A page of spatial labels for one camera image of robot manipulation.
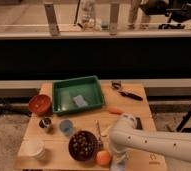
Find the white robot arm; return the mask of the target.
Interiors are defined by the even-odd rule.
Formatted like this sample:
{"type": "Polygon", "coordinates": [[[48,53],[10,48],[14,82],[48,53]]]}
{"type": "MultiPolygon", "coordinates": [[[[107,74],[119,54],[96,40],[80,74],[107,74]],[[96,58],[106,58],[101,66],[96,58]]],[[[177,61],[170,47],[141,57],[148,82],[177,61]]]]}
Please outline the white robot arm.
{"type": "Polygon", "coordinates": [[[136,118],[128,113],[111,126],[109,147],[117,156],[134,148],[191,163],[191,133],[139,130],[136,118]]]}

